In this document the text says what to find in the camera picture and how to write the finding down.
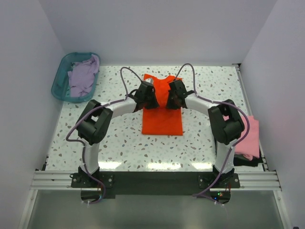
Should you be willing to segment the orange t shirt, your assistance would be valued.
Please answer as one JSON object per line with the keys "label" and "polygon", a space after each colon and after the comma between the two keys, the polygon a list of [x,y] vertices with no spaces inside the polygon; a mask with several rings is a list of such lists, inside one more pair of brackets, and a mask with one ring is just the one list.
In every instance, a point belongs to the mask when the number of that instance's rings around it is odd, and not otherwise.
{"label": "orange t shirt", "polygon": [[166,104],[170,86],[175,77],[172,75],[164,79],[145,74],[144,80],[153,80],[158,108],[144,109],[142,115],[143,135],[183,135],[183,123],[181,109],[167,109]]}

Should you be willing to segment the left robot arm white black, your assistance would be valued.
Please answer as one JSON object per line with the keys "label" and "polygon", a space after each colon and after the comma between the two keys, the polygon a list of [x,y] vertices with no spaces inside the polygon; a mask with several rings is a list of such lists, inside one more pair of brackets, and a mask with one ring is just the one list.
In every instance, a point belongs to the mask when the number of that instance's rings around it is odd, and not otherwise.
{"label": "left robot arm white black", "polygon": [[98,184],[99,171],[98,152],[100,142],[105,138],[111,120],[124,115],[135,113],[139,110],[154,109],[159,107],[152,83],[143,81],[138,89],[127,95],[126,99],[111,101],[102,105],[96,100],[90,100],[83,110],[76,130],[78,137],[85,140],[82,152],[81,169],[82,182],[88,187]]}

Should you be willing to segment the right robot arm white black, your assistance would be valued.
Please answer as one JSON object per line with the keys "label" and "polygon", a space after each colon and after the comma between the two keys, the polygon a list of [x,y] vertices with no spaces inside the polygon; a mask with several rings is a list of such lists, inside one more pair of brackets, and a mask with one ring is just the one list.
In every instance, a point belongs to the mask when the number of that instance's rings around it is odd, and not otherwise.
{"label": "right robot arm white black", "polygon": [[216,150],[212,181],[215,186],[224,187],[229,182],[229,175],[234,172],[235,145],[245,130],[242,111],[233,100],[212,101],[197,95],[195,91],[187,91],[180,80],[172,81],[169,87],[166,108],[192,109],[209,118]]}

